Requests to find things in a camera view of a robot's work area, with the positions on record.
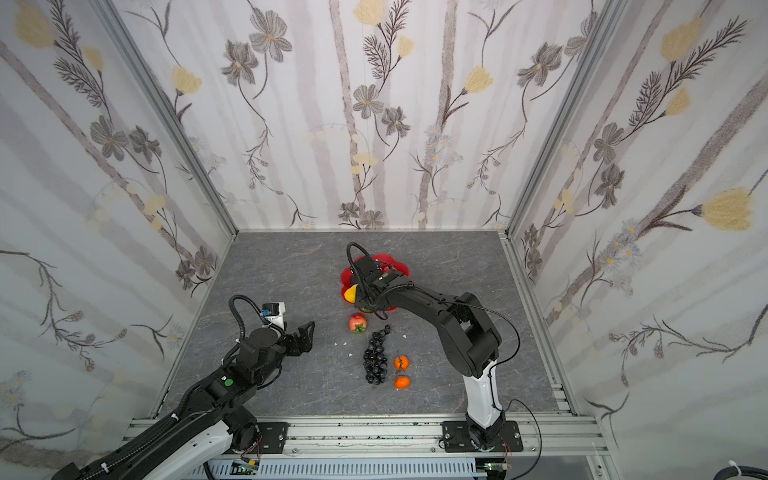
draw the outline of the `metal bracket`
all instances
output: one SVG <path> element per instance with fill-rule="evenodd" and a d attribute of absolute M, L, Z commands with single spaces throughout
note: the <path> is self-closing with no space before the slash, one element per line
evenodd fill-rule
<path fill-rule="evenodd" d="M 520 428 L 518 428 L 517 422 L 506 421 L 499 432 L 499 436 L 513 452 L 523 451 L 523 441 L 520 437 Z M 477 452 L 472 444 L 472 440 L 469 438 L 467 422 L 443 422 L 442 443 L 445 446 L 446 453 Z M 492 450 L 492 452 L 504 451 L 503 444 L 497 445 Z"/>
<path fill-rule="evenodd" d="M 282 454 L 283 447 L 286 444 L 286 437 L 288 432 L 287 422 L 259 422 L 259 431 L 261 432 L 261 440 L 259 441 L 259 453 L 265 454 Z"/>

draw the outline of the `gray marble table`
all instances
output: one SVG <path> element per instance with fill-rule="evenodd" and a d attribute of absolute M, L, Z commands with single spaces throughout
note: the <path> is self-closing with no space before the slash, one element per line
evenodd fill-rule
<path fill-rule="evenodd" d="M 362 351 L 372 330 L 385 323 L 368 316 L 366 334 L 348 329 L 355 310 L 340 297 L 339 274 L 347 267 L 345 248 L 352 240 L 372 255 L 389 253 L 406 263 L 416 283 L 444 293 L 474 293 L 483 306 L 504 313 L 517 326 L 522 342 L 515 359 L 497 369 L 502 401 L 519 398 L 534 412 L 557 410 L 496 232 L 363 231 L 239 234 L 191 333 L 161 414 L 178 404 L 189 385 L 216 368 L 233 345 L 237 325 L 227 301 L 235 293 L 259 304 L 285 302 L 291 330 L 316 322 L 312 352 L 283 361 L 280 379 L 247 403 L 254 415 L 464 412 L 464 382 L 445 358 L 434 327 L 402 309 L 389 314 L 392 334 L 385 347 L 390 363 L 395 352 L 408 356 L 411 386 L 397 390 L 391 366 L 382 385 L 366 382 Z M 248 310 L 245 304 L 240 309 L 250 331 L 257 320 Z M 516 347 L 515 334 L 503 319 L 491 317 L 502 335 L 504 359 Z M 516 405 L 511 409 L 521 409 Z"/>

